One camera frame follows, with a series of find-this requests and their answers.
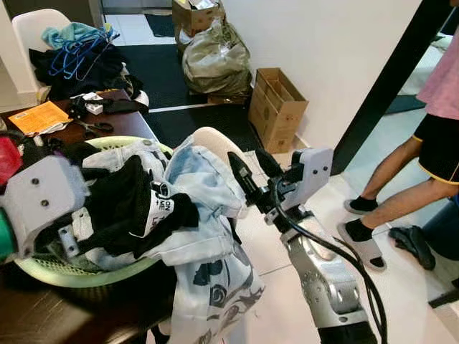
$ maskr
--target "orange paper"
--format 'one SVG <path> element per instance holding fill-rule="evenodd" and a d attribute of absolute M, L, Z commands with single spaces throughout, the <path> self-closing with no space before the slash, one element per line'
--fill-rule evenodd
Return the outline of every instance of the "orange paper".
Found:
<path fill-rule="evenodd" d="M 67 123 L 71 120 L 67 113 L 62 111 L 53 102 L 33 107 L 9 117 L 24 134 L 47 132 L 61 123 Z"/>

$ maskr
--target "laundry basket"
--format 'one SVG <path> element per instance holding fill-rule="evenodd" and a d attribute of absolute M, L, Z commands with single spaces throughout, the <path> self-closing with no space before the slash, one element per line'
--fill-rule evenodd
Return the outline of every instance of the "laundry basket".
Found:
<path fill-rule="evenodd" d="M 102 150 L 114 149 L 129 145 L 136 140 L 145 140 L 133 136 L 108 136 L 95 138 L 87 142 Z M 172 154 L 172 149 L 161 145 L 163 152 Z M 16 259 L 14 262 L 30 276 L 39 281 L 58 287 L 91 288 L 113 284 L 148 269 L 158 259 L 143 258 L 122 269 L 112 272 L 86 272 L 83 269 L 64 264 L 58 259 Z"/>

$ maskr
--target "person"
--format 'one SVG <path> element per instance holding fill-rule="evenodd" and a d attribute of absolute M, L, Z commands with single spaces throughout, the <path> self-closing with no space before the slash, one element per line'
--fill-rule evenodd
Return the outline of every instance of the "person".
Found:
<path fill-rule="evenodd" d="M 459 0 L 450 4 L 459 6 Z M 363 217 L 338 225 L 339 234 L 363 263 L 379 271 L 387 266 L 372 239 L 376 227 L 459 192 L 459 27 L 417 98 L 427 104 L 427 115 L 414 135 L 378 165 L 361 195 L 344 203 L 348 211 Z M 381 189 L 417 157 L 429 179 L 378 205 Z"/>

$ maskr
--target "red object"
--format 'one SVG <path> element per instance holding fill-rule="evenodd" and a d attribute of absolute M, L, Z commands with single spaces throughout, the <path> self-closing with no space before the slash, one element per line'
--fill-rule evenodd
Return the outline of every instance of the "red object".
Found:
<path fill-rule="evenodd" d="M 10 179 L 22 166 L 21 154 L 9 138 L 0 138 L 0 185 Z"/>

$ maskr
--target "brown table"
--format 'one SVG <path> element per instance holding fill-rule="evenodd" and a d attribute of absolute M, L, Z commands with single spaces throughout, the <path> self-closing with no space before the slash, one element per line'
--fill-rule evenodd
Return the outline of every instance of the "brown table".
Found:
<path fill-rule="evenodd" d="M 129 96 L 124 90 L 109 91 L 100 94 L 101 97 L 110 98 L 114 100 L 118 99 L 129 99 Z M 66 111 L 67 107 L 70 104 L 69 100 L 60 100 L 55 102 L 55 104 Z M 20 113 L 26 109 L 10 111 L 8 113 L 2 113 L 0 116 L 5 120 L 6 126 L 11 129 L 16 129 L 16 126 L 8 120 L 8 117 Z M 99 115 L 88 114 L 84 119 L 86 123 L 95 123 L 95 122 L 107 122 L 113 125 L 112 133 L 104 133 L 98 131 L 100 136 L 111 136 L 111 135 L 129 135 L 129 136 L 139 136 L 142 138 L 155 138 L 155 135 L 151 131 L 150 127 L 146 124 L 142 115 L 135 111 L 134 113 L 118 113 L 114 115 L 106 115 L 101 113 Z M 83 140 L 83 128 L 79 125 L 70 123 L 64 130 L 57 131 L 56 133 L 43 135 L 44 138 L 54 137 L 60 138 L 65 143 L 75 143 Z"/>
<path fill-rule="evenodd" d="M 102 96 L 128 97 L 124 91 Z M 56 103 L 65 109 L 69 101 Z M 19 111 L 1 116 L 7 118 Z M 88 115 L 85 121 L 109 122 L 114 132 L 108 135 L 154 138 L 138 112 Z M 14 128 L 8 120 L 6 124 Z M 70 125 L 46 136 L 74 143 L 82 140 L 82 128 Z M 130 279 L 97 289 L 53 287 L 31 278 L 15 263 L 3 265 L 0 267 L 0 343 L 145 343 L 143 335 L 147 329 L 171 314 L 175 284 L 174 270 L 162 263 Z"/>

